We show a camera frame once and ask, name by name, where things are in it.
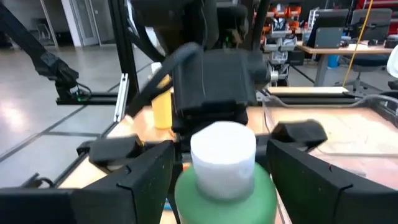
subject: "white bottle cap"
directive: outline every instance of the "white bottle cap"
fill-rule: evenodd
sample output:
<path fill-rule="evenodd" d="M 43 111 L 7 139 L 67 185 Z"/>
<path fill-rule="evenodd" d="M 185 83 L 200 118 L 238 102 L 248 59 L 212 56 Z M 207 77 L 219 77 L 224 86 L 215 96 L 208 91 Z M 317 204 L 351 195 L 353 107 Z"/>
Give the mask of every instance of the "white bottle cap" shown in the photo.
<path fill-rule="evenodd" d="M 246 126 L 218 121 L 191 138 L 198 188 L 216 199 L 242 198 L 254 189 L 256 137 Z"/>

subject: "yellow bottle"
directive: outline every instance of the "yellow bottle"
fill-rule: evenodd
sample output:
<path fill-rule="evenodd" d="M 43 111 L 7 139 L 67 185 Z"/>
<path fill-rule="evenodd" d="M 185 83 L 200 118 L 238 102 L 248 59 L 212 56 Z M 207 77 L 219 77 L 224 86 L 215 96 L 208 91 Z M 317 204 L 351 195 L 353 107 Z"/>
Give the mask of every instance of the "yellow bottle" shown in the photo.
<path fill-rule="evenodd" d="M 152 63 L 151 69 L 154 74 L 160 67 L 161 63 Z M 170 77 L 167 75 L 157 86 L 162 88 L 170 81 Z M 152 110 L 154 112 L 155 128 L 157 129 L 169 129 L 172 127 L 172 95 L 170 90 L 167 90 L 157 98 L 152 100 Z"/>

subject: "white wall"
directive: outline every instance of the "white wall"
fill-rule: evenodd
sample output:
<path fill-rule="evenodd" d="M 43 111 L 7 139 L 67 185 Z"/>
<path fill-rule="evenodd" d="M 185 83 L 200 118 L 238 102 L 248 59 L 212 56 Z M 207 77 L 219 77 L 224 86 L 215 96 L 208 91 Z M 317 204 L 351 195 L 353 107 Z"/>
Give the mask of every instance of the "white wall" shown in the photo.
<path fill-rule="evenodd" d="M 70 0 L 61 0 L 63 11 L 67 17 L 70 35 L 72 36 L 75 47 L 81 47 L 81 40 L 79 36 L 78 26 L 76 25 L 75 16 L 73 15 L 72 5 Z"/>
<path fill-rule="evenodd" d="M 27 30 L 36 29 L 32 19 L 45 19 L 40 0 L 3 0 L 3 3 Z"/>

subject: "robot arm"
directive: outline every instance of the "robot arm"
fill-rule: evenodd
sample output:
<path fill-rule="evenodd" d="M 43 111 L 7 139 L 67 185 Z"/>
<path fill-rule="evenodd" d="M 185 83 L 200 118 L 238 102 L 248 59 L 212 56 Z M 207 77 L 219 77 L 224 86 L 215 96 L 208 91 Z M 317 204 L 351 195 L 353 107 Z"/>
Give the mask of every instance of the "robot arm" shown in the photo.
<path fill-rule="evenodd" d="M 54 54 L 46 51 L 2 2 L 0 2 L 0 30 L 29 55 L 39 75 L 55 82 L 60 98 L 79 98 L 86 95 L 77 86 L 78 72 Z"/>

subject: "green bottle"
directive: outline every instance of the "green bottle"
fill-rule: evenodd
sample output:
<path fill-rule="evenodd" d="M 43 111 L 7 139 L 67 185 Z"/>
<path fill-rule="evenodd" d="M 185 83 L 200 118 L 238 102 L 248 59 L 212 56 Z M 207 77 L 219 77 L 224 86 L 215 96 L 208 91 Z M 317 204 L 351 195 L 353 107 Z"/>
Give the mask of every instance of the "green bottle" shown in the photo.
<path fill-rule="evenodd" d="M 219 121 L 193 135 L 193 166 L 175 186 L 182 223 L 274 223 L 275 186 L 255 153 L 254 133 L 239 123 Z"/>

